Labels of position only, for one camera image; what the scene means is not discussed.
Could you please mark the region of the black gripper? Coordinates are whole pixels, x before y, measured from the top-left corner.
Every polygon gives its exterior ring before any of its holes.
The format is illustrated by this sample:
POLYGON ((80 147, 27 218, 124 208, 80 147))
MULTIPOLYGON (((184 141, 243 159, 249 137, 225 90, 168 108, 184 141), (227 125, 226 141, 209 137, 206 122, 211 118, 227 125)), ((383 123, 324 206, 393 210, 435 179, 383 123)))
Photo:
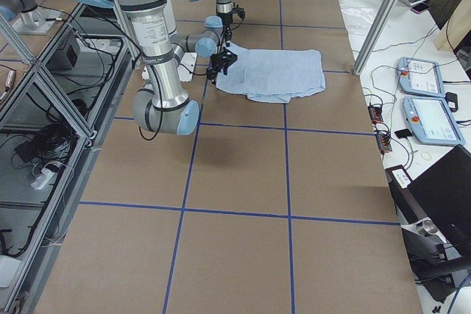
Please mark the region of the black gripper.
POLYGON ((240 7, 238 4, 219 4, 219 17, 223 23, 224 33, 226 35, 231 35, 234 29, 237 29, 243 24, 246 12, 245 9, 240 7), (234 15, 237 15, 241 21, 232 27, 234 15))
MULTIPOLYGON (((232 40, 232 32, 225 32, 224 42, 225 46, 230 47, 232 40)), ((206 70, 206 78, 210 80, 213 85, 217 83, 217 76, 219 73, 227 75, 228 68, 234 64, 238 59, 238 55, 231 52, 229 49, 224 49, 221 53, 213 54, 210 57, 210 65, 206 70)))

